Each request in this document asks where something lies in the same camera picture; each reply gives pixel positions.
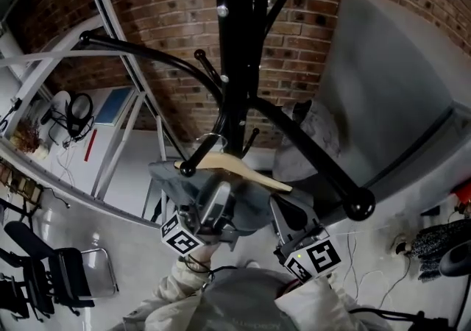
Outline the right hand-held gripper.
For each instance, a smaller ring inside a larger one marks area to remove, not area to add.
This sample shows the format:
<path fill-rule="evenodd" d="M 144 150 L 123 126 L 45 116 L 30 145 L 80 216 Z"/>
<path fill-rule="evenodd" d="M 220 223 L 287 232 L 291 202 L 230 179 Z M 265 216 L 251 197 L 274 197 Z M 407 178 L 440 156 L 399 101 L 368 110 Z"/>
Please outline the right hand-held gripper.
<path fill-rule="evenodd" d="M 279 238 L 274 254 L 300 282 L 325 276 L 341 263 L 336 239 L 312 206 L 287 195 L 273 195 L 269 204 Z"/>

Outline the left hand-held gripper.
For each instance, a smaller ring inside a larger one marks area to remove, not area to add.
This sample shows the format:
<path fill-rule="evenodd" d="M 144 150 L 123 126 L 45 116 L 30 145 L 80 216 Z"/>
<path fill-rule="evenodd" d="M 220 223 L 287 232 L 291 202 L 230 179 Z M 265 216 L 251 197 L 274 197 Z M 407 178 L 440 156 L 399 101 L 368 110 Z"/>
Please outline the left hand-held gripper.
<path fill-rule="evenodd" d="M 241 233 L 232 222 L 230 192 L 230 183 L 223 181 L 203 190 L 194 203 L 177 206 L 160 228 L 162 242 L 181 257 L 219 243 L 234 249 Z"/>

